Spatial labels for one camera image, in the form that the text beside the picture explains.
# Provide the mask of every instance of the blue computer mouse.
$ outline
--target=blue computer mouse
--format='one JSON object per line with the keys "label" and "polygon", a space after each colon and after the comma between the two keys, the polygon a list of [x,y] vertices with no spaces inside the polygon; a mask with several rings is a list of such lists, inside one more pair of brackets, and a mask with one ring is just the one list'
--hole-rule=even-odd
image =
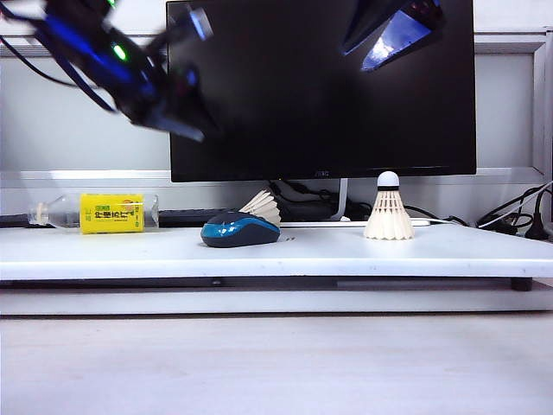
{"label": "blue computer mouse", "polygon": [[204,242],[217,248],[269,244],[276,242],[279,236],[279,227],[242,212],[218,214],[201,228]]}

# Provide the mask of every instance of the white shuttlecock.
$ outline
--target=white shuttlecock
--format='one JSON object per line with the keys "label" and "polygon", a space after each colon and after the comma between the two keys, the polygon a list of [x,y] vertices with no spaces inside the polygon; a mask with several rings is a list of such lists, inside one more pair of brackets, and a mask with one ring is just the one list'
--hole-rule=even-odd
{"label": "white shuttlecock", "polygon": [[275,197],[269,190],[262,190],[242,207],[240,212],[254,214],[280,227],[280,210]]}
{"label": "white shuttlecock", "polygon": [[364,235],[371,239],[411,239],[413,226],[399,195],[399,177],[385,171],[378,177],[378,193]]}

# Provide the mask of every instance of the yellow bottle label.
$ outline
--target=yellow bottle label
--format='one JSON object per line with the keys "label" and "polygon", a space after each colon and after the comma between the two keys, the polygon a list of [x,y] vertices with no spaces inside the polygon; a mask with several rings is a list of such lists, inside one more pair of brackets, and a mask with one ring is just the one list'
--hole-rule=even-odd
{"label": "yellow bottle label", "polygon": [[144,230],[143,195],[81,195],[82,233],[123,233]]}

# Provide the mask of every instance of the green led light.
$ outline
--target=green led light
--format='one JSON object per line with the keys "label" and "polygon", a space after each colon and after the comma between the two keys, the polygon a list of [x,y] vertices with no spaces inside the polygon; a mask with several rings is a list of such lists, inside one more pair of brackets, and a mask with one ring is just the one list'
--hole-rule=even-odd
{"label": "green led light", "polygon": [[123,48],[119,45],[113,45],[113,52],[118,56],[121,61],[127,60],[127,54],[124,52]]}

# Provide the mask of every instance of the white desk surface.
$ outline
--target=white desk surface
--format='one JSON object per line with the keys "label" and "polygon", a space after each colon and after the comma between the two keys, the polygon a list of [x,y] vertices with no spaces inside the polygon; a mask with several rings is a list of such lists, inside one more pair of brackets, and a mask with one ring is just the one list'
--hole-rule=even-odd
{"label": "white desk surface", "polygon": [[203,244],[199,228],[80,235],[0,229],[0,279],[242,276],[553,277],[553,244],[456,225],[417,227],[407,241],[358,228],[288,228],[277,243]]}
{"label": "white desk surface", "polygon": [[6,415],[550,415],[553,314],[3,320]]}

